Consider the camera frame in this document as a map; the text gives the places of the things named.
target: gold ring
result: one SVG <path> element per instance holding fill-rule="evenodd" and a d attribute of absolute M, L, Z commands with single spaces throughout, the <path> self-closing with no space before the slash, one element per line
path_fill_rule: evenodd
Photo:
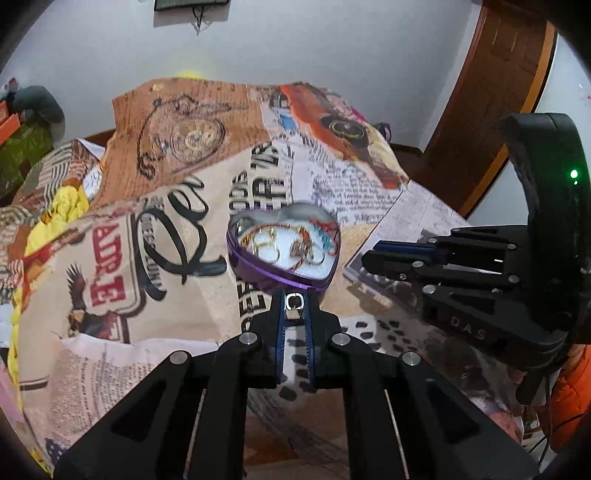
<path fill-rule="evenodd" d="M 314 252 L 312 251 L 312 248 L 316 246 L 320 249 L 320 251 L 322 252 L 322 260 L 320 260 L 319 262 L 313 262 L 312 260 L 314 260 Z M 324 263 L 324 259 L 326 258 L 326 253 L 324 252 L 324 248 L 322 248 L 320 245 L 312 243 L 310 245 L 310 247 L 306 250 L 306 253 L 304 254 L 304 261 L 309 264 L 309 265 L 322 265 L 322 263 Z"/>
<path fill-rule="evenodd" d="M 261 258 L 261 256 L 259 255 L 259 249 L 264 248 L 264 247 L 271 247 L 274 250 L 274 252 L 277 254 L 277 256 L 273 260 L 265 260 L 264 258 Z M 265 242 L 263 244 L 253 243 L 252 244 L 252 253 L 254 253 L 258 258 L 263 260 L 263 262 L 267 262 L 270 264 L 277 263 L 279 261 L 279 257 L 281 256 L 281 253 L 279 252 L 279 249 L 277 248 L 276 244 L 272 244 L 271 242 Z"/>
<path fill-rule="evenodd" d="M 264 235 L 268 235 L 269 240 L 267 240 L 265 242 L 258 243 L 256 241 L 256 236 L 259 233 L 262 233 Z M 267 243 L 270 243 L 270 242 L 274 242 L 276 238 L 277 238 L 277 233 L 276 233 L 275 229 L 273 227 L 270 227 L 268 229 L 260 229 L 258 232 L 255 232 L 253 234 L 253 236 L 252 236 L 251 242 L 252 242 L 253 245 L 264 245 L 264 244 L 267 244 Z"/>

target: metal screw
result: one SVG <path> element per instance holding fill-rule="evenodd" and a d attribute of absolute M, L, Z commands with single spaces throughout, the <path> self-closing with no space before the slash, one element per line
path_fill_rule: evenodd
<path fill-rule="evenodd" d="M 182 365 L 183 363 L 185 363 L 187 361 L 187 358 L 189 358 L 189 356 L 187 355 L 187 352 L 183 352 L 182 350 L 177 350 L 176 352 L 173 352 L 170 354 L 170 357 L 168 357 L 170 359 L 170 362 L 172 364 L 175 365 Z"/>
<path fill-rule="evenodd" d="M 415 365 L 421 363 L 421 356 L 416 352 L 404 352 L 402 354 L 402 361 L 405 364 L 414 367 Z"/>
<path fill-rule="evenodd" d="M 244 343 L 244 345 L 252 345 L 258 340 L 255 332 L 244 332 L 240 337 L 238 337 L 240 343 Z"/>
<path fill-rule="evenodd" d="M 335 345 L 345 346 L 351 341 L 351 338 L 349 338 L 349 335 L 346 333 L 335 333 L 332 337 L 332 341 Z"/>

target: orange box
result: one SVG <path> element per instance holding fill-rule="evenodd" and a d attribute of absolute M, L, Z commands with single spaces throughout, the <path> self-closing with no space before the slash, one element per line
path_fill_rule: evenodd
<path fill-rule="evenodd" d="M 8 120 L 8 105 L 6 102 L 0 102 L 0 125 Z"/>
<path fill-rule="evenodd" d="M 2 145 L 8 138 L 16 132 L 21 126 L 21 121 L 18 119 L 17 114 L 13 114 L 8 117 L 2 125 L 0 125 L 0 145 Z"/>

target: door frame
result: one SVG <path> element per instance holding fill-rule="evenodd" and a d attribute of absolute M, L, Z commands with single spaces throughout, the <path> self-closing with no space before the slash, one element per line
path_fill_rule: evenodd
<path fill-rule="evenodd" d="M 507 2 L 501 3 L 510 6 L 512 8 L 516 8 L 515 5 Z M 466 80 L 466 76 L 468 74 L 468 70 L 472 65 L 472 61 L 474 60 L 474 56 L 476 54 L 476 49 L 478 48 L 478 44 L 480 42 L 480 37 L 482 35 L 482 30 L 484 28 L 484 24 L 486 21 L 486 16 L 489 12 L 489 5 L 494 4 L 494 0 L 484 0 L 482 2 L 482 7 L 480 8 L 480 15 L 478 17 L 478 21 L 476 23 L 476 28 L 474 30 L 474 35 L 472 36 L 472 42 L 470 43 L 470 48 L 468 49 L 468 53 L 466 54 L 466 60 L 464 61 L 464 65 L 462 66 L 462 70 L 457 78 L 456 85 L 452 91 L 452 94 L 447 101 L 447 105 L 433 135 L 431 136 L 431 140 L 427 144 L 425 148 L 425 153 L 423 154 L 423 158 L 429 158 L 431 150 L 433 149 L 435 143 L 437 142 L 439 135 L 441 134 L 441 129 L 448 119 L 449 115 L 453 111 L 453 107 L 459 97 L 459 93 L 464 85 Z M 546 80 L 548 78 L 548 74 L 550 72 L 550 66 L 552 59 L 554 58 L 554 50 L 556 49 L 556 39 L 558 33 L 554 26 L 550 24 L 550 22 L 546 23 L 546 31 L 544 36 L 544 43 L 542 46 L 542 52 L 540 54 L 540 61 L 538 62 L 538 67 L 536 69 L 534 80 L 531 84 L 530 91 L 527 94 L 525 102 L 520 110 L 520 113 L 531 113 L 535 110 L 535 107 L 540 100 L 540 96 L 542 91 L 544 90 L 544 86 Z M 464 202 L 458 213 L 463 217 L 467 217 L 477 206 L 477 204 L 484 198 L 484 195 L 491 187 L 493 182 L 496 180 L 498 175 L 501 173 L 503 167 L 505 166 L 506 162 L 508 161 L 507 158 L 507 147 L 503 145 L 495 159 L 493 160 L 491 166 L 486 171 L 485 175 L 482 177 L 478 185 L 474 188 L 470 196 Z"/>
<path fill-rule="evenodd" d="M 482 3 L 480 8 L 480 14 L 478 16 L 478 21 L 476 22 L 476 28 L 474 29 L 474 35 L 472 35 L 472 42 L 470 43 L 470 48 L 468 49 L 468 53 L 466 54 L 466 59 L 464 60 L 464 65 L 460 70 L 460 74 L 457 77 L 456 85 L 453 88 L 452 94 L 447 101 L 447 105 L 445 110 L 443 111 L 441 118 L 439 119 L 437 126 L 431 135 L 431 139 L 429 143 L 425 147 L 425 152 L 423 153 L 423 158 L 429 158 L 429 154 L 433 149 L 435 143 L 439 139 L 439 135 L 441 134 L 441 129 L 443 124 L 450 116 L 454 105 L 456 104 L 457 98 L 460 95 L 460 90 L 462 89 L 464 82 L 466 81 L 466 76 L 468 75 L 468 70 L 470 69 L 470 65 L 472 65 L 472 60 L 474 60 L 474 56 L 476 55 L 476 49 L 478 48 L 478 44 L 480 42 L 480 36 L 482 35 L 482 29 L 484 28 L 484 23 L 486 21 L 486 16 L 488 14 L 488 7 L 486 6 L 486 2 Z"/>
<path fill-rule="evenodd" d="M 550 73 L 557 38 L 558 32 L 554 28 L 554 25 L 547 22 L 538 68 L 535 71 L 534 81 L 531 83 L 530 91 L 527 93 L 527 97 L 521 107 L 520 113 L 534 112 L 535 108 L 538 106 L 540 97 L 544 91 L 546 80 L 548 79 L 548 74 Z M 508 150 L 507 146 L 504 144 L 476 188 L 464 202 L 462 208 L 460 208 L 460 211 L 458 212 L 460 215 L 468 217 L 468 215 L 472 213 L 478 203 L 484 198 L 486 192 L 492 186 L 496 178 L 500 175 L 508 160 Z"/>

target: purple tin box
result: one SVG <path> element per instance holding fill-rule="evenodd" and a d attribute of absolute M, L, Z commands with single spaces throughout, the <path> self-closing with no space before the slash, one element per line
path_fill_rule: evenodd
<path fill-rule="evenodd" d="M 241 238 L 246 232 L 258 225 L 272 223 L 305 222 L 311 225 L 315 234 L 323 239 L 325 255 L 334 259 L 327 276 L 323 278 L 309 278 L 298 274 L 296 270 L 285 270 L 272 263 L 267 263 L 254 255 L 249 249 L 241 245 Z M 272 293 L 284 288 L 299 288 L 316 290 L 319 299 L 335 276 L 339 263 L 340 229 L 335 219 L 322 208 L 311 203 L 292 203 L 280 210 L 266 212 L 263 210 L 244 210 L 230 218 L 228 232 L 228 254 L 230 265 L 234 273 L 245 282 L 254 285 L 259 290 Z"/>

